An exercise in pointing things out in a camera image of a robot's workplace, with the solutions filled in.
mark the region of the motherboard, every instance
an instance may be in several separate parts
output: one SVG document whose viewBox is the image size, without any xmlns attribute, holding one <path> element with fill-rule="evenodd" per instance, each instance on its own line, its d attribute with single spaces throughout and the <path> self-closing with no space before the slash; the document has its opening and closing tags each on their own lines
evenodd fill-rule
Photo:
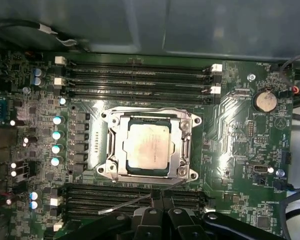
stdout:
<svg viewBox="0 0 300 240">
<path fill-rule="evenodd" d="M 171 185 L 177 207 L 281 236 L 292 109 L 276 63 L 0 50 L 9 238 L 58 239 Z"/>
</svg>

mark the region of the screw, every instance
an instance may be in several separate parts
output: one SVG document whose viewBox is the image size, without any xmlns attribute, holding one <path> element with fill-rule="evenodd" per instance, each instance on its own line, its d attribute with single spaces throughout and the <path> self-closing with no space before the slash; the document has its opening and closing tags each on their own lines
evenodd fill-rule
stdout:
<svg viewBox="0 0 300 240">
<path fill-rule="evenodd" d="M 174 212 L 175 214 L 180 214 L 180 213 L 182 213 L 182 210 L 179 209 L 179 208 L 177 208 L 177 209 L 173 210 L 173 212 Z"/>
<path fill-rule="evenodd" d="M 208 215 L 208 218 L 211 219 L 211 220 L 216 220 L 218 217 L 217 217 L 217 215 L 215 215 L 214 213 L 210 213 L 210 214 Z"/>
<path fill-rule="evenodd" d="M 187 174 L 187 170 L 184 167 L 179 167 L 178 172 L 177 172 L 178 176 L 180 177 L 184 177 Z"/>
<path fill-rule="evenodd" d="M 125 217 L 122 216 L 122 215 L 120 215 L 120 216 L 117 216 L 116 219 L 117 219 L 117 220 L 123 220 L 123 219 L 125 219 Z"/>
<path fill-rule="evenodd" d="M 276 175 L 277 177 L 282 178 L 282 177 L 284 177 L 284 176 L 286 175 L 286 173 L 285 173 L 285 171 L 284 171 L 283 169 L 278 169 L 278 170 L 275 172 L 275 175 Z"/>
<path fill-rule="evenodd" d="M 190 124 L 189 124 L 188 121 L 182 121 L 182 122 L 180 123 L 180 128 L 181 128 L 182 130 L 188 130 L 189 127 L 190 127 Z"/>
<path fill-rule="evenodd" d="M 247 79 L 248 79 L 248 81 L 250 81 L 250 82 L 251 82 L 251 81 L 254 81 L 254 80 L 256 80 L 256 75 L 250 73 L 250 74 L 248 75 Z"/>
</svg>

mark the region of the integrated circuit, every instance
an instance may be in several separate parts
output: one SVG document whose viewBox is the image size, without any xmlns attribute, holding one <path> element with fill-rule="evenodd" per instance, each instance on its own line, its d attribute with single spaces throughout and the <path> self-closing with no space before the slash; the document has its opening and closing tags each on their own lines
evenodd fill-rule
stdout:
<svg viewBox="0 0 300 240">
<path fill-rule="evenodd" d="M 270 228 L 270 218 L 267 216 L 258 216 L 256 219 L 256 226 L 260 229 Z"/>
</svg>

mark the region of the connector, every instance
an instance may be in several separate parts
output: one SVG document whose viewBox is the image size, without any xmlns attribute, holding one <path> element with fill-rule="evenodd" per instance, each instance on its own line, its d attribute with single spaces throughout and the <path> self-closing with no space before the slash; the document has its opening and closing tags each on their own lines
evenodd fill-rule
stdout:
<svg viewBox="0 0 300 240">
<path fill-rule="evenodd" d="M 284 181 L 274 181 L 272 186 L 280 191 L 294 191 L 295 188 L 292 184 L 284 182 Z"/>
</svg>

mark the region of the cpu socket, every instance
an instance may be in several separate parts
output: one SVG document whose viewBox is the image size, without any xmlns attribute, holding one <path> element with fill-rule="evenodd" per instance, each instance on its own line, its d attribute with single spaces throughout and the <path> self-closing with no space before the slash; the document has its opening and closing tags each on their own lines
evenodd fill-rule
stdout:
<svg viewBox="0 0 300 240">
<path fill-rule="evenodd" d="M 190 169 L 192 128 L 202 119 L 184 109 L 114 107 L 101 114 L 108 124 L 107 156 L 97 172 L 114 182 L 175 184 L 198 179 Z"/>
</svg>

